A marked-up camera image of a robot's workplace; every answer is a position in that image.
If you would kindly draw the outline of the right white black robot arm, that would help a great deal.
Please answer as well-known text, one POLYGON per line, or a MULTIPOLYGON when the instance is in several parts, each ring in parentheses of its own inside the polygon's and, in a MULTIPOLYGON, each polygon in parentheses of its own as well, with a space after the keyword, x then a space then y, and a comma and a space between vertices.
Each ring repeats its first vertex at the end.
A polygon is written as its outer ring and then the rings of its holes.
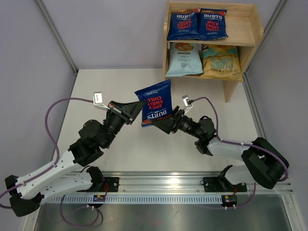
POLYGON ((204 180, 204 186, 211 186, 221 192, 247 183, 257 183, 266 189, 273 189, 279 181, 288 177, 287 160, 264 138, 239 142, 224 140, 218 136, 211 118, 202 116, 195 122, 176 107, 171 117, 153 122, 153 125, 170 134, 182 131, 195 137, 196 149, 201 154, 222 156, 241 161, 240 166, 228 165, 212 180, 204 180))

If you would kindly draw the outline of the light blue cassava chips bag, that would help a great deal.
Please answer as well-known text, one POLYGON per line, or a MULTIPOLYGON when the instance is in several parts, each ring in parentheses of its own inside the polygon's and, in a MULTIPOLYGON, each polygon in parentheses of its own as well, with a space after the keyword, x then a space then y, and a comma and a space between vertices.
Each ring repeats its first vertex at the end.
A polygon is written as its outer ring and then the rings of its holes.
POLYGON ((171 43, 166 77, 182 77, 203 73, 203 66, 196 43, 171 43))

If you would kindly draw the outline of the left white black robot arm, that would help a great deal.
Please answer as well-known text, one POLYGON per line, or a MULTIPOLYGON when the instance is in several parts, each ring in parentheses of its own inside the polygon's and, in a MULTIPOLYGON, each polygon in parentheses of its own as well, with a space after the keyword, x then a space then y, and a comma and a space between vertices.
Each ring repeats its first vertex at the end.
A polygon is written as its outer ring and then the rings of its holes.
POLYGON ((22 177, 8 176, 5 184, 10 194, 9 208, 17 217, 23 217, 58 196, 100 191, 105 179, 98 167, 89 167, 72 177, 65 175, 100 158, 102 150, 110 147, 121 128, 134 122, 145 103, 145 100, 132 103, 110 101, 105 106, 105 120, 102 123, 94 119, 87 121, 78 132, 80 138, 63 154, 57 154, 55 161, 22 177))

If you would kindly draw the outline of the blue Burts chips bag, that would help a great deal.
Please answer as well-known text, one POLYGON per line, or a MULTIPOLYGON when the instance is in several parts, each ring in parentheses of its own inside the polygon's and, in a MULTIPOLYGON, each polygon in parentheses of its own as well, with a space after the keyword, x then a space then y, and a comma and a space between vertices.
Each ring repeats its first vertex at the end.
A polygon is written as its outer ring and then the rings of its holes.
POLYGON ((199 8, 187 9, 171 13, 167 41, 197 40, 199 8))
POLYGON ((153 121, 172 115, 171 80, 165 80, 135 92, 140 101, 146 101, 142 108, 141 127, 149 127, 153 121))
POLYGON ((226 16, 227 10, 201 8, 198 14, 199 40, 208 41, 227 38, 226 16))

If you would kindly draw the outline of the large yellow kettle chips bag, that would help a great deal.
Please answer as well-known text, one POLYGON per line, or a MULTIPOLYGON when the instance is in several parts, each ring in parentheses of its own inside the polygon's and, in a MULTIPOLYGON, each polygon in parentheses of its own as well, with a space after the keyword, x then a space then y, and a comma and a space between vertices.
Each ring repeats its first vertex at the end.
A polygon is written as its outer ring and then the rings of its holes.
POLYGON ((202 58, 202 78, 243 82, 237 47, 203 44, 202 58))

